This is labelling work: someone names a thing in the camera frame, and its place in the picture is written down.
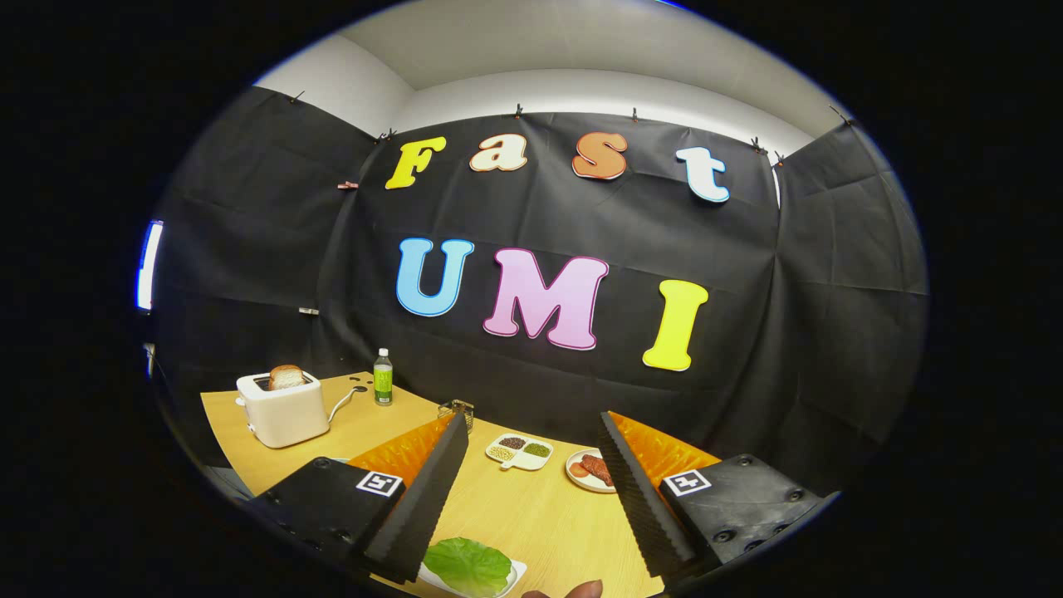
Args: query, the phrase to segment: water bottle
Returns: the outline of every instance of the water bottle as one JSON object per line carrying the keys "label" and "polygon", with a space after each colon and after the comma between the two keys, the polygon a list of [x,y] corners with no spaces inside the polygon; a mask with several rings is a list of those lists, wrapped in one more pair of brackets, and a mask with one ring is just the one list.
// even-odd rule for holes
{"label": "water bottle", "polygon": [[387,349],[381,349],[381,357],[373,364],[373,394],[376,405],[391,405],[391,362],[388,360]]}

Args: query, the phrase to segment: human hand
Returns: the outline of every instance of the human hand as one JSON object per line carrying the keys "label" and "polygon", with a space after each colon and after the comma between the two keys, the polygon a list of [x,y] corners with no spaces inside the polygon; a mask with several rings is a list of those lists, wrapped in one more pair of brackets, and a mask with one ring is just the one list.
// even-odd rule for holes
{"label": "human hand", "polygon": [[[521,598],[550,598],[538,590],[525,592]],[[572,588],[572,592],[564,595],[564,598],[602,598],[602,580],[580,583]]]}

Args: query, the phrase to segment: white plate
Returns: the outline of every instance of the white plate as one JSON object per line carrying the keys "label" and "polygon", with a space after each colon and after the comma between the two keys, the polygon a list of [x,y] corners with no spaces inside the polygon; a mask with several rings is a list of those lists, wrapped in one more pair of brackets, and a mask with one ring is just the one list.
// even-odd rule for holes
{"label": "white plate", "polygon": [[577,478],[569,472],[569,467],[572,467],[573,463],[579,463],[583,461],[585,455],[590,455],[592,457],[602,457],[602,451],[598,449],[586,449],[579,450],[572,454],[572,457],[564,462],[564,473],[569,475],[569,479],[576,483],[577,486],[589,490],[591,492],[600,492],[603,494],[615,494],[617,486],[607,486],[605,482],[594,477],[593,474],[588,474],[586,477]]}
{"label": "white plate", "polygon": [[[506,582],[507,582],[506,587],[503,588],[502,592],[495,594],[493,598],[502,598],[506,594],[509,594],[509,591],[512,590],[514,585],[517,585],[517,581],[521,579],[521,576],[523,576],[524,573],[528,570],[528,566],[525,565],[524,563],[521,563],[520,561],[513,561],[510,559],[509,562],[512,563],[512,566],[509,568],[509,576],[506,577]],[[417,577],[423,579],[424,581],[431,583],[432,585],[435,585],[436,587],[445,590],[446,592],[450,592],[452,594],[457,594],[458,596],[463,596],[465,598],[472,598],[468,594],[462,594],[457,590],[454,590],[453,587],[446,585],[446,583],[443,582],[443,580],[439,579],[439,576],[429,571],[428,567],[424,566],[424,563],[421,563],[421,571],[417,574]]]}
{"label": "white plate", "polygon": [[[505,439],[520,439],[520,440],[524,441],[524,446],[522,446],[519,449],[514,449],[514,448],[510,448],[510,447],[507,447],[507,446],[500,445],[499,443],[502,442]],[[535,443],[537,445],[542,445],[542,446],[549,448],[550,449],[550,455],[547,455],[546,457],[537,457],[537,456],[532,455],[529,452],[524,452],[524,448],[527,447],[530,443]],[[502,461],[497,457],[494,457],[493,455],[491,455],[491,452],[490,452],[491,451],[491,447],[502,447],[502,448],[504,448],[506,450],[513,451],[517,455],[514,455],[512,457],[512,459],[510,459],[509,461]],[[497,439],[495,439],[493,443],[487,445],[487,448],[484,449],[484,455],[486,455],[490,459],[493,459],[494,461],[497,461],[497,462],[502,463],[502,468],[503,469],[509,469],[510,467],[517,467],[519,469],[527,469],[528,472],[535,472],[536,469],[542,469],[543,465],[546,465],[546,462],[550,461],[550,458],[554,457],[554,445],[552,445],[552,444],[550,444],[550,443],[547,443],[545,441],[540,441],[539,439],[533,439],[530,437],[525,437],[523,434],[503,434],[503,435],[499,437]]]}

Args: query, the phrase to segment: toaster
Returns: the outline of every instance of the toaster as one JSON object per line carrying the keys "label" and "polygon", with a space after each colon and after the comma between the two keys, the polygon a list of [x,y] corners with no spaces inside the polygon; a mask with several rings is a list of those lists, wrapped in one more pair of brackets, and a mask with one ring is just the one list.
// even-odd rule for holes
{"label": "toaster", "polygon": [[303,373],[305,385],[269,390],[269,374],[244,376],[236,381],[236,405],[248,416],[248,430],[261,444],[281,448],[328,431],[321,382]]}

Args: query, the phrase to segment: black backdrop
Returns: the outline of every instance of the black backdrop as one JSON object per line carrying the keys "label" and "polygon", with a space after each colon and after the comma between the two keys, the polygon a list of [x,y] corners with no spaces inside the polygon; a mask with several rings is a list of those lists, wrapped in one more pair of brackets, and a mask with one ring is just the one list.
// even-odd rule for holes
{"label": "black backdrop", "polygon": [[[627,169],[578,177],[592,131],[622,134]],[[528,163],[473,171],[483,139],[517,133]],[[443,136],[416,183],[386,189],[409,141]],[[688,183],[675,151],[708,147],[727,169],[724,203]],[[368,369],[388,347],[398,383],[532,434],[594,441],[612,410],[726,458],[752,452],[813,489],[838,490],[881,446],[915,375],[926,272],[896,178],[856,125],[778,167],[753,146],[688,126],[598,114],[488,116],[371,136],[314,106],[252,88],[175,173],[154,320],[178,420],[220,460],[198,393],[298,363],[318,377]],[[355,191],[337,189],[357,180]],[[455,307],[406,311],[395,279],[407,237],[435,249],[422,290],[442,278],[446,239],[470,240]],[[530,250],[549,284],[573,256],[609,264],[590,352],[488,335],[499,249]],[[686,372],[652,369],[661,280],[709,290]],[[314,308],[320,317],[301,314]],[[551,322],[556,323],[556,314]]]}

